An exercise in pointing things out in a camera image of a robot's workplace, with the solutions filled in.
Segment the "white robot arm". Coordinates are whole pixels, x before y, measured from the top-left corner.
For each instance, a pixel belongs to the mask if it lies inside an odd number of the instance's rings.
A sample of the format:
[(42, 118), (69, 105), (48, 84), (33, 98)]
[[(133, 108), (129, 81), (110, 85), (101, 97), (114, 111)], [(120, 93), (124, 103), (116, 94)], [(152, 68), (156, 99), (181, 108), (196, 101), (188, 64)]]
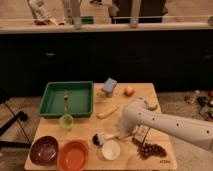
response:
[(131, 133), (137, 125), (154, 128), (213, 152), (213, 123), (149, 111), (142, 97), (130, 101), (118, 120), (122, 134)]

